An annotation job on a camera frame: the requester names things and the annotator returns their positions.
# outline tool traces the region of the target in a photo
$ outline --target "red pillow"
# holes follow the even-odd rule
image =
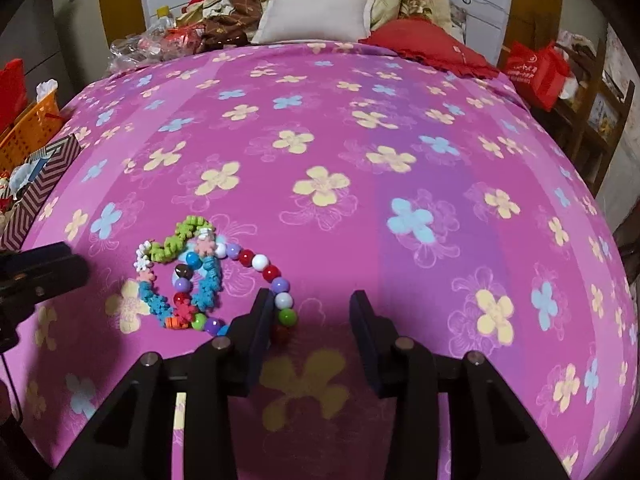
[[[385,23],[360,43],[382,46],[399,56],[455,75],[494,78],[500,72],[468,46],[421,16]]]

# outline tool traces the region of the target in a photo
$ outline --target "green bead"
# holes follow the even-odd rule
[[[205,316],[201,312],[197,313],[193,318],[193,321],[191,321],[191,328],[193,328],[194,330],[204,330],[204,323],[206,322],[206,320],[207,316]]]
[[[284,326],[294,326],[298,322],[298,314],[291,308],[283,308],[278,313],[278,320]]]

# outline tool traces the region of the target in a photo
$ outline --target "bed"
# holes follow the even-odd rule
[[[140,354],[210,337],[162,328],[137,297],[135,249],[190,214],[276,263],[299,315],[231,405],[243,480],[381,475],[394,404],[367,387],[351,336],[360,288],[431,351],[489,356],[572,478],[623,429],[638,321],[615,243],[503,75],[460,79],[360,44],[249,46],[97,82],[68,110],[60,135],[84,149],[23,248],[65,240],[92,276],[41,304],[7,354],[50,462]],[[173,268],[156,266],[169,297]],[[223,274],[229,322],[265,281],[229,259]]]

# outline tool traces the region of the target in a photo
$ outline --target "plastic basket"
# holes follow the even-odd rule
[[[64,122],[55,91],[39,103],[31,104],[0,139],[0,170],[11,171],[20,166],[31,153],[45,146],[62,129]]]

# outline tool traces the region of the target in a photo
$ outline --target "gift box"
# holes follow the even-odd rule
[[[40,171],[31,175],[34,178],[30,178],[21,199],[14,204],[11,218],[0,235],[0,250],[20,250],[40,208],[81,151],[76,137],[69,135],[31,153],[27,162],[43,160],[44,163],[38,164]]]

